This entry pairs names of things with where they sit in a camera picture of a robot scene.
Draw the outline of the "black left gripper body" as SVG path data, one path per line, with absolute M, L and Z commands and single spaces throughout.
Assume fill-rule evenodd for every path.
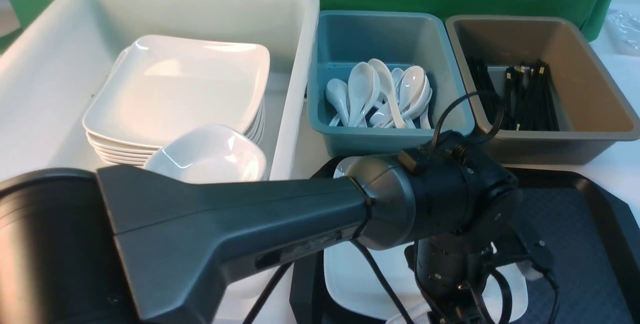
M 515 294 L 499 269 L 511 264 L 527 280 L 543 277 L 556 287 L 549 247 L 519 233 L 506 233 L 477 252 L 467 251 L 454 237 L 417 240 L 406 247 L 405 258 L 429 306 L 430 324 L 508 324 Z M 490 278 L 496 281 L 501 300 L 496 319 L 483 298 Z

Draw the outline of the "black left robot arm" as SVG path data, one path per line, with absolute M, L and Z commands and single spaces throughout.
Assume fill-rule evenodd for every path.
M 134 166 L 55 167 L 1 183 L 3 324 L 210 324 L 227 286 L 342 242 L 409 244 L 430 321 L 491 322 L 498 268 L 553 256 L 515 219 L 518 180 L 457 132 L 359 157 L 339 178 L 185 183 Z

